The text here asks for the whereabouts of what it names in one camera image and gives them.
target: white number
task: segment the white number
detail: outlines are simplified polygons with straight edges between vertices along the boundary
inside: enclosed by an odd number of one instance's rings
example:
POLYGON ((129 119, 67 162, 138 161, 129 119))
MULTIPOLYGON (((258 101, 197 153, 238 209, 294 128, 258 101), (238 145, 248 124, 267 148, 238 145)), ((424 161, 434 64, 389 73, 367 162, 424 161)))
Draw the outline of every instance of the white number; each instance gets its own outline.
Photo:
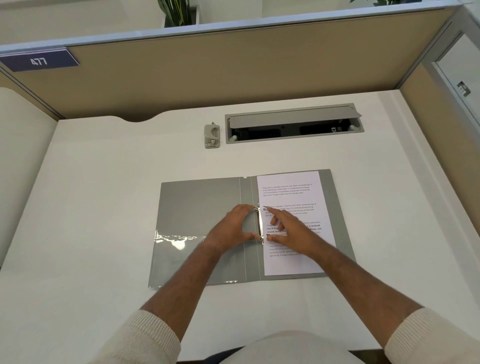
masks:
POLYGON ((35 66, 41 66, 42 64, 47 64, 47 60, 43 57, 41 58, 30 58, 30 62, 35 66))

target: person's right hand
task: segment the person's right hand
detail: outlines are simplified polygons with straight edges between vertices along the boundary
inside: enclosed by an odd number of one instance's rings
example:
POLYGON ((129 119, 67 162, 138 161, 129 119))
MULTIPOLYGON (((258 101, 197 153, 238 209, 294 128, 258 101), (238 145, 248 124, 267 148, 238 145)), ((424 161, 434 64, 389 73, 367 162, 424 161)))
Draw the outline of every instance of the person's right hand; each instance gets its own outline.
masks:
POLYGON ((268 235, 267 240, 282 244, 297 253, 309 255, 312 252, 313 247, 318 244, 321 238, 307 228, 303 222, 298 220, 296 216, 293 216, 286 210, 277 210, 276 208, 267 207, 267 210, 273 214, 271 225, 278 225, 278 230, 285 229, 287 235, 268 235))

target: gray binder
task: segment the gray binder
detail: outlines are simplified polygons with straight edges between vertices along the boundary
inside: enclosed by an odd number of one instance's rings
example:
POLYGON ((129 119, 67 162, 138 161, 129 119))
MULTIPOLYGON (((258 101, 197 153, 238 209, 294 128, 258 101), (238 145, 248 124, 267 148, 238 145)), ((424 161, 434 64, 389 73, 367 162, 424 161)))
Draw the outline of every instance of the gray binder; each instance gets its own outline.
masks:
MULTIPOLYGON (((332 173, 330 170, 319 170, 318 174, 336 247, 355 260, 332 173)), ((164 285, 211 228, 235 205, 257 205, 258 202, 256 176, 163 182, 148 286, 158 288, 164 285)), ((260 233, 258 212, 252 211, 247 215, 243 230, 260 233)), ((325 274, 265 276, 262 244, 249 241, 221 257, 208 284, 322 276, 325 274)))

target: sheet of paper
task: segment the sheet of paper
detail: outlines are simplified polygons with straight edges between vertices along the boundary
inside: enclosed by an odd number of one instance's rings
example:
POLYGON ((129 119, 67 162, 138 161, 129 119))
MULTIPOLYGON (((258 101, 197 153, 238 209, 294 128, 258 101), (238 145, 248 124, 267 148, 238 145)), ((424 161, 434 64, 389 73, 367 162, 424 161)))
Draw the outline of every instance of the sheet of paper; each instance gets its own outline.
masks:
POLYGON ((321 273, 322 269, 307 256, 280 244, 269 242, 269 234, 286 235, 270 225, 272 214, 264 206, 286 210, 295 215, 312 231, 335 246, 328 217, 322 183, 317 171, 258 176, 258 195, 264 238, 264 269, 266 276, 321 273))

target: white desktop surface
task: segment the white desktop surface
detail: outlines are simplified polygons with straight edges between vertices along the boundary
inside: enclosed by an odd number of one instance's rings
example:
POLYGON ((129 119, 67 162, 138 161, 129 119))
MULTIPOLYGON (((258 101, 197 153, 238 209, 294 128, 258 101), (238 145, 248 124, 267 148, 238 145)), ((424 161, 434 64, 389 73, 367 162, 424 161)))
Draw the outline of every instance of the white desktop surface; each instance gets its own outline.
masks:
MULTIPOLYGON (((60 121, 0 271, 0 361, 85 363, 153 294, 161 182, 317 169, 332 171, 357 262, 480 339, 479 306, 382 95, 403 101, 387 91, 176 110, 142 123, 60 121), (225 114, 351 102, 364 133, 225 144, 225 114), (212 121, 219 149, 204 148, 212 121)), ((180 360, 290 329, 379 347, 330 279, 274 280, 207 287, 180 360)))

